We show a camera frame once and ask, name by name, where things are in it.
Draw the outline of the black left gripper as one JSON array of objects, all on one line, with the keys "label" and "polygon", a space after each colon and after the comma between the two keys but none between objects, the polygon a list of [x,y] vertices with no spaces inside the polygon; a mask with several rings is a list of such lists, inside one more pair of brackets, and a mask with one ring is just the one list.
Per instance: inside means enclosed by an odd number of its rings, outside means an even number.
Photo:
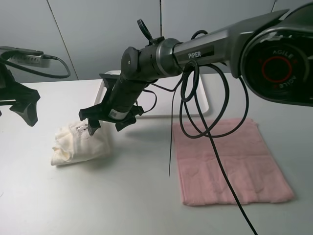
[{"label": "black left gripper", "polygon": [[14,106],[18,114],[28,126],[33,127],[37,121],[37,102],[39,92],[15,81],[12,72],[4,65],[0,65],[0,105]]}]

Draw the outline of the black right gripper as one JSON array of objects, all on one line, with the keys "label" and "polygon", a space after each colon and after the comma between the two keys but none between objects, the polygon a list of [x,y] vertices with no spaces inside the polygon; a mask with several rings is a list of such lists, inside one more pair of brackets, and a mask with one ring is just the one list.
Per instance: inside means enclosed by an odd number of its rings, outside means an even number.
[{"label": "black right gripper", "polygon": [[93,136],[97,129],[101,127],[99,120],[115,123],[117,131],[135,124],[137,115],[143,114],[141,106],[133,105],[128,112],[117,111],[113,108],[104,107],[102,104],[97,104],[79,111],[80,120],[88,118],[88,132]]}]

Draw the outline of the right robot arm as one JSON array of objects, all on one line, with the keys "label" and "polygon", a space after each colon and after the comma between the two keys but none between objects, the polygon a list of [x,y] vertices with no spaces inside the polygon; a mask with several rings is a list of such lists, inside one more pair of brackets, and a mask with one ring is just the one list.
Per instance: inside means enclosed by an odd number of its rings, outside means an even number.
[{"label": "right robot arm", "polygon": [[313,104],[313,5],[279,10],[246,19],[218,31],[181,43],[152,38],[142,20],[138,25],[149,40],[143,49],[127,48],[119,75],[103,74],[106,93],[101,103],[80,110],[93,134],[100,121],[114,123],[117,131],[143,114],[136,106],[140,94],[157,80],[190,74],[200,67],[226,63],[234,78],[262,99],[282,104]]}]

